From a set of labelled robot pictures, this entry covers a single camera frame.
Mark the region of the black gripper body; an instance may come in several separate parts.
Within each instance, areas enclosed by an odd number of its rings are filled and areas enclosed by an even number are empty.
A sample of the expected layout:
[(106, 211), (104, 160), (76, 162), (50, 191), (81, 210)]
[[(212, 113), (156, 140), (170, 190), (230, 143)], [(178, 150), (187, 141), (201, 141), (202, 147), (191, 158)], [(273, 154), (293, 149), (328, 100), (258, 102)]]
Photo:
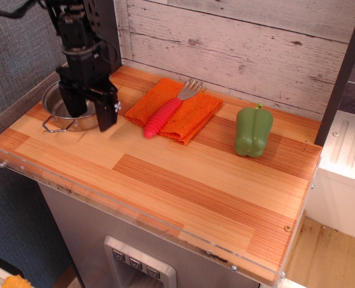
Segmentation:
[(117, 100), (117, 89), (109, 80), (111, 63), (107, 47), (66, 51), (65, 55), (67, 65), (56, 68), (60, 83), (76, 88), (93, 103)]

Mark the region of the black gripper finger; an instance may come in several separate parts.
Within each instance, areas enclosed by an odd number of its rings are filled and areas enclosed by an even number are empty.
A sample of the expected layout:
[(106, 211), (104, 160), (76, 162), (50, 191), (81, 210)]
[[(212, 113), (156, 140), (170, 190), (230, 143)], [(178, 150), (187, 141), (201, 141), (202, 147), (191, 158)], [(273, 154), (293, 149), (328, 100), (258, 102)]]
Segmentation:
[(76, 88), (60, 83), (59, 91), (72, 118), (78, 118), (87, 111), (86, 99)]
[(95, 105), (99, 130), (101, 132), (106, 131), (111, 126), (117, 123), (118, 101), (116, 99), (113, 99), (111, 103), (95, 102), (94, 105)]

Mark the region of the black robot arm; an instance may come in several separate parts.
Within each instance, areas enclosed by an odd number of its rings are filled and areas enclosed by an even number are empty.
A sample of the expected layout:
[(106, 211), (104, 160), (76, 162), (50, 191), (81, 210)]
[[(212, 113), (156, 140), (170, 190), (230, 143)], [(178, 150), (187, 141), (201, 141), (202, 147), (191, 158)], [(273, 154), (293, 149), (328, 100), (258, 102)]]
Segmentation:
[(67, 66), (57, 67), (59, 91), (72, 117), (94, 103), (100, 131), (116, 124), (121, 104), (110, 75), (121, 66), (117, 42), (102, 36), (102, 11), (95, 1), (46, 1), (50, 19), (61, 37)]

